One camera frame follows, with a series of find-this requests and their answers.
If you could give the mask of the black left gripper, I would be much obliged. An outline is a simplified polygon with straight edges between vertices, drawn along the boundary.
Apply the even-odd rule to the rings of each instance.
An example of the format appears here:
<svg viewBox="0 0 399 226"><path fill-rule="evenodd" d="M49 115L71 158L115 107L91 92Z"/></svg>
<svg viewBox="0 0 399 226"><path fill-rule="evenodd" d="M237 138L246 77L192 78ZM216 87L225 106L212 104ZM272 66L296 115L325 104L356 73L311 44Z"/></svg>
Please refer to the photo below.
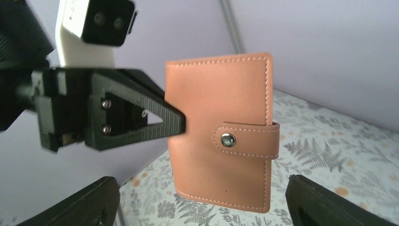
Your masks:
<svg viewBox="0 0 399 226"><path fill-rule="evenodd" d="M42 147L84 141L88 122L91 70L49 68L5 69L0 72L0 130L6 131L25 111L37 114Z"/></svg>

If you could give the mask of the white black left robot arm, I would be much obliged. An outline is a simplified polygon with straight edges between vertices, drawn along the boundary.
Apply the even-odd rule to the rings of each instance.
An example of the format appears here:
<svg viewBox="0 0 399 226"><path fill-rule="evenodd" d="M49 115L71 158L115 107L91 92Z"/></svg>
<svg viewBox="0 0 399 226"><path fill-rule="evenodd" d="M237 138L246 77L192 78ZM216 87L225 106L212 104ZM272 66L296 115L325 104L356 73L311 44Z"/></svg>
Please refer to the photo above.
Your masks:
<svg viewBox="0 0 399 226"><path fill-rule="evenodd" d="M53 46L25 0L0 3L0 130L29 110L40 143L103 151L185 132L182 112L139 69L116 68L137 16L132 0L62 0Z"/></svg>

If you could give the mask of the tan leather card holder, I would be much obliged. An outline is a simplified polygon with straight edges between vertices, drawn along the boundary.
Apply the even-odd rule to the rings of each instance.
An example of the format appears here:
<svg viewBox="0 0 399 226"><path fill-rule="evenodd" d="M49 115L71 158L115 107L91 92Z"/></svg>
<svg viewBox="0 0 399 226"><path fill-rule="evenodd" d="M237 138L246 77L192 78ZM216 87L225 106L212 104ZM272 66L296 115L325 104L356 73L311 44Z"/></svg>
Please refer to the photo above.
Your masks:
<svg viewBox="0 0 399 226"><path fill-rule="evenodd" d="M268 53L166 63L165 99L186 117L168 138L177 193L184 198L266 213L271 162L279 155Z"/></svg>

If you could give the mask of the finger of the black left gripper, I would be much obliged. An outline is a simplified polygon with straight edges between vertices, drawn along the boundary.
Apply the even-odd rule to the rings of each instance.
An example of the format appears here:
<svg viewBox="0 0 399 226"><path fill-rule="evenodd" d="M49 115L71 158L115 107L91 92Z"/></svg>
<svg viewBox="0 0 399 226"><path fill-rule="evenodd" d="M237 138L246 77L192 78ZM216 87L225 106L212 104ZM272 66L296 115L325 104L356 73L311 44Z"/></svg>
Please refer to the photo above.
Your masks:
<svg viewBox="0 0 399 226"><path fill-rule="evenodd" d="M96 69L91 76L85 144L98 151L179 135L182 112L138 69Z"/></svg>

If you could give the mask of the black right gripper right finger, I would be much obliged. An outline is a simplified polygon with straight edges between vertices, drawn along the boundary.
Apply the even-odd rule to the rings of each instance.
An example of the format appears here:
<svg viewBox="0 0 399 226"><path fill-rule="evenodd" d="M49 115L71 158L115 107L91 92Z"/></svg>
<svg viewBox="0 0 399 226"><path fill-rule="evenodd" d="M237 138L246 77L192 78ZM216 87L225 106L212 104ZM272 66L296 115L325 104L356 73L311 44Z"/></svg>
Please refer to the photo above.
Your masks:
<svg viewBox="0 0 399 226"><path fill-rule="evenodd" d="M395 226L302 175L291 175L285 197L294 226Z"/></svg>

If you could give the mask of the aluminium corner post left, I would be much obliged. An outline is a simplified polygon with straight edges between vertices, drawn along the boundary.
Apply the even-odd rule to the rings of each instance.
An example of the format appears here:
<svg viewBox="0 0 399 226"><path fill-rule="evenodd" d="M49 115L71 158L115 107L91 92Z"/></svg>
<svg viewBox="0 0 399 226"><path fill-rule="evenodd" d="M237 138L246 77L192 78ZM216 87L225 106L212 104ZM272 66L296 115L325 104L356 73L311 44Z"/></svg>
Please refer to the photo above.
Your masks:
<svg viewBox="0 0 399 226"><path fill-rule="evenodd" d="M219 0L219 5L236 54L246 53L230 0Z"/></svg>

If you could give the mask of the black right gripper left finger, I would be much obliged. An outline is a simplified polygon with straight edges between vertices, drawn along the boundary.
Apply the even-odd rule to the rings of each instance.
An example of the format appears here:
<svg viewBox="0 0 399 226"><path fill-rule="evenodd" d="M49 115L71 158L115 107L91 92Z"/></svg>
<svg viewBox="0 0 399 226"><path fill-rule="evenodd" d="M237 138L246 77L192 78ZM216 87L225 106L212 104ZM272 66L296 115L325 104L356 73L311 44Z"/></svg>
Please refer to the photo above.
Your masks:
<svg viewBox="0 0 399 226"><path fill-rule="evenodd" d="M104 176L19 226L112 226L119 204L116 178Z"/></svg>

